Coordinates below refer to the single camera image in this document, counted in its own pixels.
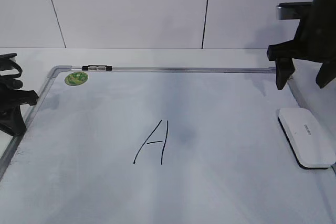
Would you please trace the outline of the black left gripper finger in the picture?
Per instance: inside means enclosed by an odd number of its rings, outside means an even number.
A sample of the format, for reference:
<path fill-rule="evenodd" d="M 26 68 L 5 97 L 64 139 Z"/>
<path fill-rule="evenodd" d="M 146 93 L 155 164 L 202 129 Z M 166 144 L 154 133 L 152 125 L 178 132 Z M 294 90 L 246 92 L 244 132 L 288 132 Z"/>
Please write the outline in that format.
<path fill-rule="evenodd" d="M 26 131 L 20 106 L 1 111 L 1 131 L 10 136 L 21 136 Z"/>

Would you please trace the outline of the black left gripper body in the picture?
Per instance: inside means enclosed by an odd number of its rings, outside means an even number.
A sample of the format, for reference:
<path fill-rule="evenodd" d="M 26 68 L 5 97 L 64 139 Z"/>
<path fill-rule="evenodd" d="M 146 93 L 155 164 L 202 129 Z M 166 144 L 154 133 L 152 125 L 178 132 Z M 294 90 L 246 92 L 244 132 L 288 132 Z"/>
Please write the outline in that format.
<path fill-rule="evenodd" d="M 19 77 L 21 74 L 1 75 L 1 119 L 22 104 L 37 104 L 39 96 L 34 90 L 21 90 L 23 83 Z"/>

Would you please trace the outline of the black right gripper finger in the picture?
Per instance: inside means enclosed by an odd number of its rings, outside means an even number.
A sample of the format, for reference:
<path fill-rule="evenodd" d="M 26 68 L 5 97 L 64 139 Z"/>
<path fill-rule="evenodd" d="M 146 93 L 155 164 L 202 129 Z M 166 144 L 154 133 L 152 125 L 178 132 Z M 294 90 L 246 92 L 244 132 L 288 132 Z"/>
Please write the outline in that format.
<path fill-rule="evenodd" d="M 336 77 L 336 61 L 324 62 L 316 76 L 316 84 L 323 89 Z"/>
<path fill-rule="evenodd" d="M 294 73 L 294 64 L 292 59 L 276 59 L 276 86 L 282 90 L 288 79 Z"/>

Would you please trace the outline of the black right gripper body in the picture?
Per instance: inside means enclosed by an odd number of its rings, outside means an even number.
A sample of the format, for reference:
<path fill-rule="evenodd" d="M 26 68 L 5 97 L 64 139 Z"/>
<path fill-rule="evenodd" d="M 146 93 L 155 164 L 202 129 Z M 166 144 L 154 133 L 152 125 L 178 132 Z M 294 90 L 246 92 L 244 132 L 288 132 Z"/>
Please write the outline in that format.
<path fill-rule="evenodd" d="M 270 45 L 269 61 L 300 59 L 324 63 L 335 60 L 335 0 L 313 0 L 309 14 L 299 19 L 292 40 Z"/>

